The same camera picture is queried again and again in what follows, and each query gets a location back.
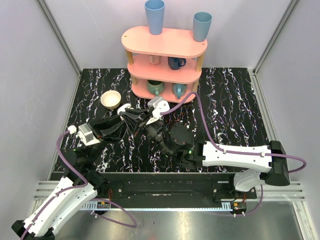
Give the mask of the white earbud case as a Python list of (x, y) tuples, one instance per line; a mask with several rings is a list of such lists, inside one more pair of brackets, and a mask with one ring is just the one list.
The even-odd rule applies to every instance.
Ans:
[(126, 109), (133, 109), (132, 105), (130, 103), (125, 103), (122, 106), (120, 106), (117, 110), (117, 114), (120, 115), (120, 113), (125, 113)]

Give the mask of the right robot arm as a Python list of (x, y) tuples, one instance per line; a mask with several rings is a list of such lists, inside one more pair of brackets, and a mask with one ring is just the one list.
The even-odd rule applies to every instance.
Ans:
[(211, 140), (195, 140), (193, 134), (181, 124), (174, 125), (168, 132), (162, 128), (160, 118), (171, 112), (166, 101), (157, 107), (138, 110), (126, 104), (117, 111), (135, 133), (143, 132), (162, 154), (175, 158), (186, 169), (212, 166), (245, 168), (244, 172), (232, 176), (227, 185), (228, 195), (232, 198), (239, 198), (260, 184), (277, 187), (290, 184), (287, 156), (279, 141), (242, 147), (218, 145)]

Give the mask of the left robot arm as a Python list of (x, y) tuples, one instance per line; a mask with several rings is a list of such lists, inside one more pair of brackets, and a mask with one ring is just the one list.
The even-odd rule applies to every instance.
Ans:
[[(65, 173), (41, 206), (25, 220), (17, 220), (12, 230), (22, 240), (53, 240), (62, 226), (89, 201), (104, 202), (111, 197), (109, 180), (96, 171), (95, 160), (108, 143), (120, 141), (126, 132), (122, 116), (91, 120), (79, 126), (71, 125), (58, 137), (56, 149), (64, 163)], [(83, 143), (72, 149), (75, 159), (70, 162), (60, 149), (66, 135), (75, 134)]]

